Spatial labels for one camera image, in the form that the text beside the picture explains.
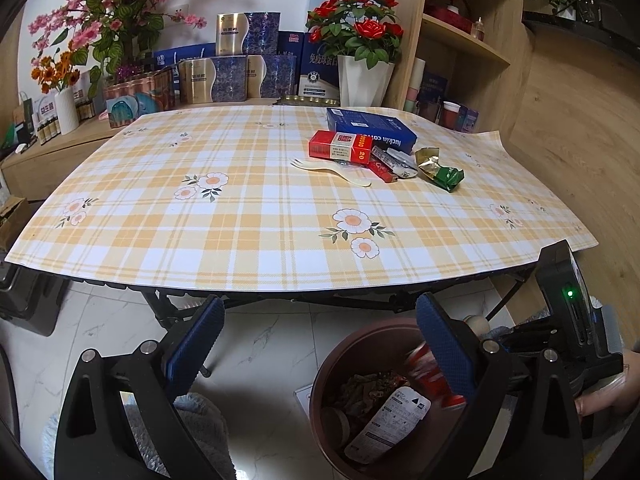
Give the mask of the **person's right hand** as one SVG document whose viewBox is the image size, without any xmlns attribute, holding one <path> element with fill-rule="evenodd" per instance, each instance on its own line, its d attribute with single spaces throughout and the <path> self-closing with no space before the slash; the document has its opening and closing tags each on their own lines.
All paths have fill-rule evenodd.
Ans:
<svg viewBox="0 0 640 480">
<path fill-rule="evenodd" d="M 639 403 L 639 359 L 637 352 L 623 352 L 624 370 L 607 386 L 580 396 L 575 400 L 579 417 L 612 408 L 617 413 L 627 413 Z"/>
</svg>

